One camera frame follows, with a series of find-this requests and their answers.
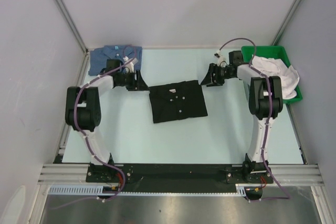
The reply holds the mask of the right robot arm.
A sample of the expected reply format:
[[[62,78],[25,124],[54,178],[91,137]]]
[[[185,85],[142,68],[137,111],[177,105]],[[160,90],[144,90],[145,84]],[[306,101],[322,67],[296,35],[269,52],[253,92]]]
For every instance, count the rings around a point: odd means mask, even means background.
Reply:
[[[217,51],[216,63],[210,63],[201,85],[222,86],[225,80],[237,78],[249,86],[248,107],[253,116],[251,143],[242,164],[243,179],[249,183],[270,174],[268,141],[272,125],[283,109],[281,78],[267,76],[252,63],[244,62],[241,51],[229,52],[229,62]]]

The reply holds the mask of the black long sleeve shirt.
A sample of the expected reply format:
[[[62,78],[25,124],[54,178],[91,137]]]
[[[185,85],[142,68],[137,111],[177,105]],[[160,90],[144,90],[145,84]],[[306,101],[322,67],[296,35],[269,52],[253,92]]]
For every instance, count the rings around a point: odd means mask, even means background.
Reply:
[[[153,123],[208,116],[197,80],[149,87]]]

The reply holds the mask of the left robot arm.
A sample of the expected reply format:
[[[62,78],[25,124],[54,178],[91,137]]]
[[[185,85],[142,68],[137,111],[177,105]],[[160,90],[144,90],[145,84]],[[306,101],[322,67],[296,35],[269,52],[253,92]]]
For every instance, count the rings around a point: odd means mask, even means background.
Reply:
[[[67,89],[66,124],[82,136],[91,155],[91,163],[100,165],[97,174],[105,182],[115,178],[116,169],[99,130],[102,118],[100,97],[115,87],[125,87],[128,91],[148,91],[141,71],[135,69],[137,63],[136,57],[109,59],[106,67],[92,80],[80,87]]]

